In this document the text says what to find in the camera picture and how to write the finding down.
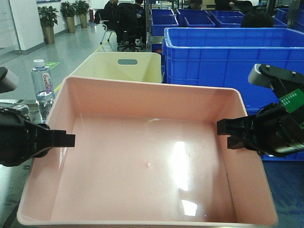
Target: bottle cap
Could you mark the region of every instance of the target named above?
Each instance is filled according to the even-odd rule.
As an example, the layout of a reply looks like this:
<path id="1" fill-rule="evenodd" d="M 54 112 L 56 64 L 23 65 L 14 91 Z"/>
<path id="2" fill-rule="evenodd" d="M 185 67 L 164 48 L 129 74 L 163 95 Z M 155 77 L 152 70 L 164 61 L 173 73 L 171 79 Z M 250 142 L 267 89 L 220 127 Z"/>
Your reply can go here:
<path id="1" fill-rule="evenodd" d="M 33 62 L 34 62 L 34 67 L 44 67 L 45 66 L 43 59 L 36 59 Z"/>

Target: water bottle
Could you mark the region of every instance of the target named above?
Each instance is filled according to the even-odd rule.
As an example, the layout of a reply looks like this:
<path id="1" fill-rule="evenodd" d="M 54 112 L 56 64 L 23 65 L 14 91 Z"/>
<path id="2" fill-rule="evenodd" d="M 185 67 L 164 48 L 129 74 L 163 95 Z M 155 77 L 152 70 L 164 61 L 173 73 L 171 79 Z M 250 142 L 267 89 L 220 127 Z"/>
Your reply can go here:
<path id="1" fill-rule="evenodd" d="M 40 112 L 41 122 L 45 123 L 55 99 L 51 70 L 43 59 L 34 60 L 34 68 L 31 69 L 36 100 Z"/>

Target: gold planter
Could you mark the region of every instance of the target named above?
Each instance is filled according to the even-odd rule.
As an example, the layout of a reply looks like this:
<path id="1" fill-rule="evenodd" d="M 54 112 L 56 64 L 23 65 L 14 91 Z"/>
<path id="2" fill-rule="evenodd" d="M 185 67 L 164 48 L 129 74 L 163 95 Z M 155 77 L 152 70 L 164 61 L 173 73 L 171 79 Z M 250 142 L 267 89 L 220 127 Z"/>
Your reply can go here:
<path id="1" fill-rule="evenodd" d="M 82 28 L 87 28 L 86 14 L 79 15 L 80 25 Z"/>
<path id="2" fill-rule="evenodd" d="M 46 44 L 54 44 L 55 43 L 55 35 L 54 35 L 54 28 L 47 26 L 42 27 L 42 32 L 44 36 L 44 40 Z"/>
<path id="3" fill-rule="evenodd" d="M 69 33 L 75 33 L 74 17 L 66 17 L 66 26 Z"/>

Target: office chair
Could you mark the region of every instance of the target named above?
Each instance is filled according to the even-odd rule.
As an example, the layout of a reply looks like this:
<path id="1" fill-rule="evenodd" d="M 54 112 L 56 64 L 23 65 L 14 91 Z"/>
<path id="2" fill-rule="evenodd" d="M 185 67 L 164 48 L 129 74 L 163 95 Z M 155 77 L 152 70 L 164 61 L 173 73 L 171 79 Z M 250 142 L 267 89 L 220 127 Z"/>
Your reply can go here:
<path id="1" fill-rule="evenodd" d="M 122 51 L 129 49 L 130 51 L 139 51 L 141 46 L 136 45 L 135 39 L 138 37 L 138 22 L 136 16 L 137 10 L 134 4 L 121 3 L 118 10 L 118 21 L 123 30 L 123 40 L 127 41 L 127 44 L 117 47 L 117 51 L 121 48 Z"/>
<path id="2" fill-rule="evenodd" d="M 95 24 L 101 24 L 101 26 L 104 28 L 104 35 L 101 38 L 100 44 L 103 43 L 105 35 L 106 35 L 107 32 L 110 33 L 109 38 L 107 39 L 108 42 L 110 42 L 110 37 L 111 37 L 112 33 L 115 32 L 115 30 L 108 28 L 107 22 L 110 22 L 110 21 L 107 20 L 107 18 L 106 18 L 105 10 L 104 9 L 97 10 L 96 13 L 95 13 L 94 23 Z"/>

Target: cream plastic bin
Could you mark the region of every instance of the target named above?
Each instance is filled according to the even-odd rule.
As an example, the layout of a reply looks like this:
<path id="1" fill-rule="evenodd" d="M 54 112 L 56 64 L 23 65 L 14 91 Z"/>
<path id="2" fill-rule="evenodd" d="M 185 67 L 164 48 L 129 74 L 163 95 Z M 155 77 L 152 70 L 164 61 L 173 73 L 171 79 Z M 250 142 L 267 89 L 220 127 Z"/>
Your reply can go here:
<path id="1" fill-rule="evenodd" d="M 75 148 L 33 161 L 21 224 L 77 228 L 273 227 L 256 152 L 228 150 L 216 122 L 245 116 L 238 91 L 67 77 L 47 123 Z"/>
<path id="2" fill-rule="evenodd" d="M 161 83 L 161 57 L 148 52 L 94 53 L 70 75 Z"/>

